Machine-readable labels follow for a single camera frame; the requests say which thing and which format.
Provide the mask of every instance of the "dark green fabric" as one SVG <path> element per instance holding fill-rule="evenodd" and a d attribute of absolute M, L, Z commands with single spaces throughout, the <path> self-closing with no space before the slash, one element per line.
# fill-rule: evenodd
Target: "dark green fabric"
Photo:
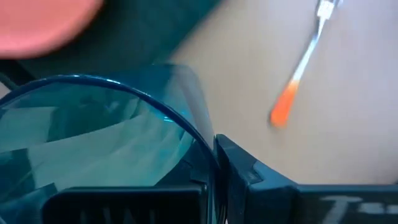
<path fill-rule="evenodd" d="M 108 0 L 72 43 L 19 63 L 36 78 L 69 73 L 98 75 L 165 62 L 221 0 Z"/>

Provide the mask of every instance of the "pink object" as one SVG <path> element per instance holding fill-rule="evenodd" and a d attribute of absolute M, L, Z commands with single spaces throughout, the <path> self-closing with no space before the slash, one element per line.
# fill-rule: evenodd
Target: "pink object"
<path fill-rule="evenodd" d="M 102 0 L 0 0 L 0 58 L 38 57 L 72 40 Z"/>

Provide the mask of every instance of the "beige surface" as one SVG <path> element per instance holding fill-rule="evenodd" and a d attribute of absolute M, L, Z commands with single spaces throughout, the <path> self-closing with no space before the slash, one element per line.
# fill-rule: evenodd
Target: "beige surface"
<path fill-rule="evenodd" d="M 0 83 L 0 98 L 7 94 L 9 90 L 2 83 Z"/>
<path fill-rule="evenodd" d="M 225 0 L 175 54 L 199 74 L 217 133 L 305 183 L 398 180 L 398 1 L 346 0 L 315 50 L 287 128 L 272 104 L 317 0 Z"/>

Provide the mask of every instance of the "table surface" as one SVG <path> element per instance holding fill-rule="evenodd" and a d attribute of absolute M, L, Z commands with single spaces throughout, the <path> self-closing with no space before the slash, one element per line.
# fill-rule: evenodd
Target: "table surface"
<path fill-rule="evenodd" d="M 200 77 L 214 129 L 308 184 L 398 180 L 398 1 L 345 0 L 327 22 L 288 125 L 272 105 L 315 27 L 317 0 L 224 0 L 172 61 Z"/>

